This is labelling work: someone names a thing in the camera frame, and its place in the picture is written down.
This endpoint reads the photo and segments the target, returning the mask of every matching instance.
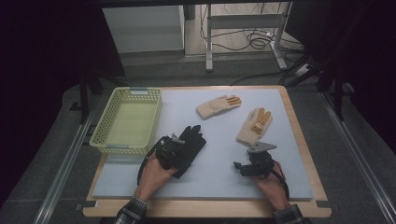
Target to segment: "plaid shirt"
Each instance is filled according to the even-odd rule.
[[[137,198],[132,198],[125,204],[117,213],[115,224],[135,224],[139,223],[140,219],[146,213],[147,204]],[[297,204],[291,208],[275,211],[273,213],[277,224],[305,224],[303,215],[300,212]]]

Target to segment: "shirt cuff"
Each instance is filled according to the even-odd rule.
[[[297,204],[292,205],[290,208],[273,212],[274,219],[277,224],[300,224],[304,223],[304,217],[300,212]]]

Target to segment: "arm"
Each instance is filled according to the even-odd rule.
[[[280,165],[276,162],[274,170],[283,176]],[[305,224],[304,217],[300,212],[297,204],[291,205],[286,198],[285,190],[279,179],[269,174],[266,178],[260,176],[253,176],[251,179],[256,183],[260,192],[268,199],[270,204],[274,207],[274,218],[277,224],[281,223],[298,223]]]
[[[155,153],[149,158],[143,170],[134,197],[117,213],[116,224],[135,224],[146,214],[147,202],[151,195],[171,178],[177,169],[164,170]]]

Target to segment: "yellow-green basket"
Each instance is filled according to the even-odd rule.
[[[90,145],[104,153],[146,155],[155,138],[162,105],[161,89],[114,89]]]

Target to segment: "wooden table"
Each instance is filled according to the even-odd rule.
[[[162,88],[163,90],[252,90],[252,89],[278,89],[287,111],[290,126],[294,133],[300,150],[305,170],[308,174],[314,198],[309,202],[297,203],[305,217],[329,217],[332,209],[329,206],[326,193],[320,182],[317,169],[312,161],[308,146],[304,140],[303,132],[296,118],[290,98],[282,86],[246,86],[246,87],[174,87]],[[120,199],[95,199],[92,192],[96,181],[102,172],[106,161],[106,154],[102,156],[98,165],[92,186],[87,197],[87,202],[92,206],[83,208],[87,217],[115,217],[119,210],[129,202]],[[148,202],[147,217],[271,217],[271,205],[264,200],[249,201],[209,201],[209,200],[151,200]]]

